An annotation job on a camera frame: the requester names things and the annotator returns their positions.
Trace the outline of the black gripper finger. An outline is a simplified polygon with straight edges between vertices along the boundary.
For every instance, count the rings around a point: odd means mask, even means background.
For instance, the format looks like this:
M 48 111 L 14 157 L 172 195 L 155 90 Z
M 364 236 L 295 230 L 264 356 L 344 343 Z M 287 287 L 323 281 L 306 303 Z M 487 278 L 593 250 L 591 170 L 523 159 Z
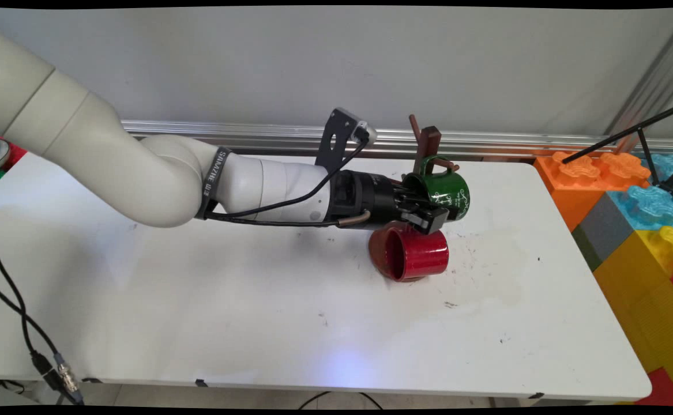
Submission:
M 428 192 L 420 182 L 396 184 L 396 200 L 399 203 L 431 204 Z
M 400 209 L 399 220 L 422 235 L 429 235 L 442 228 L 450 210 L 439 205 L 407 205 Z

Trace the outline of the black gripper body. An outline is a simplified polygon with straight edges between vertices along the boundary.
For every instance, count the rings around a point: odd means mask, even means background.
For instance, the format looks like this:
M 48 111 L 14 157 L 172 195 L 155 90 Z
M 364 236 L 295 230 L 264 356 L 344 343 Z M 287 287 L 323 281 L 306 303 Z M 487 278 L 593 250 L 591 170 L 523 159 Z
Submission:
M 370 212 L 370 218 L 353 229 L 379 229 L 400 219 L 396 200 L 407 188 L 400 182 L 374 173 L 342 170 L 329 179 L 329 221 Z

